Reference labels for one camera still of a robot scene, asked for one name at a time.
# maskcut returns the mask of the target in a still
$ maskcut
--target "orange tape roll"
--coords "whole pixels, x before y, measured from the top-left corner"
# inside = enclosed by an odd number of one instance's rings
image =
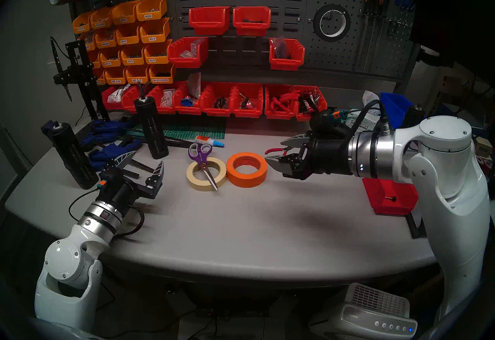
[[[236,171],[241,165],[250,165],[258,170],[253,174],[241,174]],[[256,187],[265,181],[266,169],[266,160],[262,156],[252,152],[240,152],[232,155],[227,161],[227,178],[238,187]]]

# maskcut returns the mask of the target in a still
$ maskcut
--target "duct tape roll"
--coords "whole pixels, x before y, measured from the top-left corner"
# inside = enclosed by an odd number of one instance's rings
[[[241,174],[236,170],[241,165],[249,165],[258,170],[253,174]],[[227,177],[229,181],[242,188],[251,188],[260,185],[266,178],[266,160],[252,152],[240,152],[232,155],[227,161]]]
[[[211,168],[216,168],[218,170],[218,175],[215,177],[215,183],[218,187],[220,187],[227,178],[227,167],[225,163],[216,157],[208,157],[207,158],[207,166]],[[213,187],[211,186],[208,180],[199,180],[196,178],[196,172],[200,170],[200,165],[195,161],[192,162],[186,171],[186,177],[189,181],[191,187],[198,191],[213,191]]]

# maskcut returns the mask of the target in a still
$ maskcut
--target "black tool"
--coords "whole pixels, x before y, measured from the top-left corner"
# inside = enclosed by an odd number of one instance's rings
[[[373,56],[371,58],[368,72],[371,72],[371,68],[373,67],[373,62],[375,61],[376,54],[378,52],[378,45],[380,44],[380,39],[383,33],[383,26],[385,24],[385,19],[387,18],[387,9],[389,7],[389,2],[390,0],[376,0],[377,15],[381,18],[382,23],[380,25],[380,32],[378,33],[378,37],[375,42],[375,47],[373,49]]]
[[[161,159],[168,155],[168,147],[163,130],[158,122],[156,103],[152,96],[145,96],[140,83],[138,83],[138,87],[141,97],[134,100],[136,113],[143,127],[151,157]]]
[[[96,184],[98,176],[69,124],[49,120],[41,127],[41,131],[50,139],[65,168],[82,189],[88,190]]]

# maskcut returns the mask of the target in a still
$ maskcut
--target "workbench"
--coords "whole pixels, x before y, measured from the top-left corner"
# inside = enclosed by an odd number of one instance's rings
[[[225,163],[238,152],[263,155],[280,141],[304,132],[305,123],[230,118],[225,148],[210,156]],[[191,163],[184,148],[170,147],[163,159],[163,185],[155,200],[138,199],[146,220],[136,234],[116,240],[103,260],[125,261],[164,276],[329,285],[415,269],[434,263],[427,239],[412,239],[406,219],[378,216],[362,180],[344,175],[311,175],[300,181],[268,167],[266,180],[250,189],[226,181],[218,192],[189,186]],[[152,168],[146,145],[136,160]],[[148,173],[134,180],[144,184]],[[69,204],[86,192],[65,169],[55,148],[29,171],[5,206],[55,237],[67,237],[75,223]],[[80,199],[80,217],[96,193]],[[137,225],[131,209],[119,232]]]

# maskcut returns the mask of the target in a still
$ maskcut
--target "scissor blade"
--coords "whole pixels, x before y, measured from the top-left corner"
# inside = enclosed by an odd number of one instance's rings
[[[211,186],[215,191],[218,191],[218,186],[215,183],[215,180],[213,179],[213,176],[211,175],[210,170],[208,169],[208,166],[204,163],[201,164],[201,169],[203,169],[204,174],[207,176],[208,181],[210,182]]]

